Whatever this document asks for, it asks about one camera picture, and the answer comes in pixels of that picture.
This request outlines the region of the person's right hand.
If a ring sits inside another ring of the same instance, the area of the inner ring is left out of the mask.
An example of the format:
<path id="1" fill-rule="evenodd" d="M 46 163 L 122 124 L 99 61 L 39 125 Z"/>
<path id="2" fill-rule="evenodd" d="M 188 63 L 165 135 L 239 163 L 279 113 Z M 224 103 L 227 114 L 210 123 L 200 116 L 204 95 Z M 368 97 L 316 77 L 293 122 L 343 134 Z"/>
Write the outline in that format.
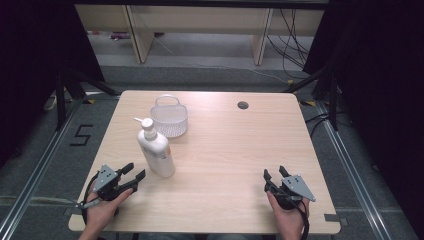
<path id="1" fill-rule="evenodd" d="M 266 195 L 272 208 L 281 240 L 301 240 L 304 229 L 301 213 L 296 209 L 282 209 L 271 192 L 267 192 Z"/>

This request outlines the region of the person's left hand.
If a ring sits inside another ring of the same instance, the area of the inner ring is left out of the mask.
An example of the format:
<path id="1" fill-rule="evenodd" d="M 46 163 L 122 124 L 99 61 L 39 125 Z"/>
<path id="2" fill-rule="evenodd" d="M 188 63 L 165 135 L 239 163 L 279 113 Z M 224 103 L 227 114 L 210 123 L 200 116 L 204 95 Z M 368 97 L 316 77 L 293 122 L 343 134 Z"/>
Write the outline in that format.
<path id="1" fill-rule="evenodd" d="M 115 211 L 131 194 L 128 189 L 112 201 L 102 201 L 87 210 L 87 223 L 85 229 L 98 230 L 100 233 L 112 221 Z"/>

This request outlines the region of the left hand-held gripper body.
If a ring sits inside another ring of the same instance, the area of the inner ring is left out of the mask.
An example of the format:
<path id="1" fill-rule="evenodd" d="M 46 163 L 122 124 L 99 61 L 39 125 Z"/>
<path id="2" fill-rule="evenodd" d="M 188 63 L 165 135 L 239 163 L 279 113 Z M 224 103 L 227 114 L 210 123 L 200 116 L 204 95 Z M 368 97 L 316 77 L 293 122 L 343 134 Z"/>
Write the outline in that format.
<path id="1" fill-rule="evenodd" d="M 102 200 L 111 201 L 116 199 L 121 193 L 118 192 L 119 181 L 121 176 L 117 174 L 117 170 L 111 169 L 108 165 L 103 164 L 98 172 L 93 192 Z"/>

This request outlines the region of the beige wooden desk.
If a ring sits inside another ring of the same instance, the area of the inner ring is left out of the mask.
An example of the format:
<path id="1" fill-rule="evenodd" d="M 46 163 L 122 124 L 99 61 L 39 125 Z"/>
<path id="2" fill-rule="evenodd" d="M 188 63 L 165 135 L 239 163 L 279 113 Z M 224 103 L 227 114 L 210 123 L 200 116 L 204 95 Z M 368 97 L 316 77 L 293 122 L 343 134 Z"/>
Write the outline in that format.
<path id="1" fill-rule="evenodd" d="M 155 33 L 239 34 L 250 37 L 253 61 L 260 65 L 268 35 L 313 37 L 321 10 L 130 5 L 75 6 L 87 31 L 127 32 L 136 60 L 146 61 Z"/>

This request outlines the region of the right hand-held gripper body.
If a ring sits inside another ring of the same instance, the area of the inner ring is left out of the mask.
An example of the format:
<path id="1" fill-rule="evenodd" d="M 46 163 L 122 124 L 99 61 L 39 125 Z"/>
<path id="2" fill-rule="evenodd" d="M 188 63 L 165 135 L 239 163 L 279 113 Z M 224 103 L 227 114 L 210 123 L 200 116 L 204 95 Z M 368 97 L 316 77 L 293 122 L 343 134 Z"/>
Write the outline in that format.
<path id="1" fill-rule="evenodd" d="M 278 190 L 272 194 L 282 209 L 292 210 L 298 208 L 303 200 L 316 201 L 314 194 L 300 175 L 283 177 L 280 185 L 275 185 Z"/>

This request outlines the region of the white pump bottle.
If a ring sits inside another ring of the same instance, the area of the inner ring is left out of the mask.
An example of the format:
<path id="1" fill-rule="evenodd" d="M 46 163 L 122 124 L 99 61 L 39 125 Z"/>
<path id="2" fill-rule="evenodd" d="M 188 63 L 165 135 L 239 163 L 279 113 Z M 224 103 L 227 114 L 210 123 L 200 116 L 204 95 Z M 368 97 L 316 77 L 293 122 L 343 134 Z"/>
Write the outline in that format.
<path id="1" fill-rule="evenodd" d="M 151 118 L 135 118 L 135 121 L 141 125 L 137 141 L 149 168 L 161 177 L 171 177 L 175 166 L 168 138 L 156 130 Z"/>

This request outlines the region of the black metal stand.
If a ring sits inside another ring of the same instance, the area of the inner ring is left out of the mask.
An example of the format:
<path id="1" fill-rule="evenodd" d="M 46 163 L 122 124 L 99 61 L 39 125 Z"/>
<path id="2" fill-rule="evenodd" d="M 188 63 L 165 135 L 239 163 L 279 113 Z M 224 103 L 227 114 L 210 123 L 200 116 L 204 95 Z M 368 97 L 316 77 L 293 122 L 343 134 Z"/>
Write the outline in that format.
<path id="1" fill-rule="evenodd" d="M 65 92 L 68 92 L 73 99 L 83 100 L 87 94 L 83 90 L 82 82 L 97 88 L 110 96 L 119 96 L 120 92 L 108 87 L 102 81 L 97 81 L 88 75 L 68 67 L 62 67 L 58 70 L 56 76 L 56 99 L 57 99 L 57 127 L 60 130 L 65 124 L 67 119 L 67 112 L 65 108 Z"/>
<path id="2" fill-rule="evenodd" d="M 334 131 L 338 130 L 336 121 L 336 105 L 337 105 L 337 78 L 333 69 L 329 66 L 324 66 L 322 69 L 313 73 L 306 79 L 290 86 L 284 90 L 284 93 L 294 93 L 297 90 L 316 81 L 315 88 L 312 92 L 312 97 L 315 100 L 323 100 L 325 96 L 329 98 L 329 121 Z"/>

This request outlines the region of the pink items under desk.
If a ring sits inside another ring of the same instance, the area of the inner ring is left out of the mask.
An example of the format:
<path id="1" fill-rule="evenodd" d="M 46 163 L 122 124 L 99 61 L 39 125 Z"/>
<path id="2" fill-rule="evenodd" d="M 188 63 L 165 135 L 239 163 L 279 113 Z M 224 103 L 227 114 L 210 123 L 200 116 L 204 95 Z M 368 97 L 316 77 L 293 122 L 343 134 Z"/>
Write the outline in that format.
<path id="1" fill-rule="evenodd" d="M 100 36 L 100 35 L 105 35 L 107 36 L 109 39 L 113 40 L 113 41 L 118 41 L 118 40 L 124 40 L 124 39 L 130 39 L 131 36 L 128 32 L 100 32 L 100 31 L 88 31 L 87 32 L 88 35 L 95 35 L 95 36 Z"/>

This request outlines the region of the clear plastic basket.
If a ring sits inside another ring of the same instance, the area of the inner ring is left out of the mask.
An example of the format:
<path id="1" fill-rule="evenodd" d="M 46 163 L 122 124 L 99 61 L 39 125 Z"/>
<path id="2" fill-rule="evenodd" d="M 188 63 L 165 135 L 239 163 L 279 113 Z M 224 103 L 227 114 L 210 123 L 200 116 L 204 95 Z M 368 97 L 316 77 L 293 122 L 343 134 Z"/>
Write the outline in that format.
<path id="1" fill-rule="evenodd" d="M 150 109 L 156 129 L 167 138 L 182 136 L 188 129 L 188 110 L 172 94 L 162 94 Z"/>

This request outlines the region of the metal floor rail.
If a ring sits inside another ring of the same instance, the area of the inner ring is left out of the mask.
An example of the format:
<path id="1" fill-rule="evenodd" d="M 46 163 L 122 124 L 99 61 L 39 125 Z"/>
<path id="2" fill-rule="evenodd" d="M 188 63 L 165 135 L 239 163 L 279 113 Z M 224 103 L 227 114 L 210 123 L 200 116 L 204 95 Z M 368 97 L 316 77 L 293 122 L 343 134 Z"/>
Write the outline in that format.
<path id="1" fill-rule="evenodd" d="M 65 119 L 59 126 L 54 126 L 54 132 L 48 144 L 43 148 L 42 155 L 37 159 L 30 175 L 25 178 L 25 185 L 19 190 L 18 194 L 16 196 L 0 196 L 0 206 L 10 207 L 0 222 L 0 240 L 10 240 L 15 232 L 81 104 L 81 100 L 74 100 L 69 104 L 65 111 Z"/>
<path id="2" fill-rule="evenodd" d="M 392 240 L 382 215 L 360 177 L 340 134 L 333 128 L 329 120 L 325 121 L 324 126 L 376 239 Z"/>

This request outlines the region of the dark curtain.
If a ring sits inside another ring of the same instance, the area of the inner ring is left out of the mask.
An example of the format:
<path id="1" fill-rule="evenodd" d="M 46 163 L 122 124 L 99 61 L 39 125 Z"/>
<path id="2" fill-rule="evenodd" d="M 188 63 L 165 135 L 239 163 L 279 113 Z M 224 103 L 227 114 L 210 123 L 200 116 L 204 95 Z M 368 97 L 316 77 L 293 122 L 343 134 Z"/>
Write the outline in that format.
<path id="1" fill-rule="evenodd" d="M 0 0 L 0 168 L 68 69 L 104 80 L 74 3 Z"/>
<path id="2" fill-rule="evenodd" d="M 371 158 L 424 239 L 424 0 L 329 0 L 304 71 L 324 66 L 359 13 L 337 82 Z"/>

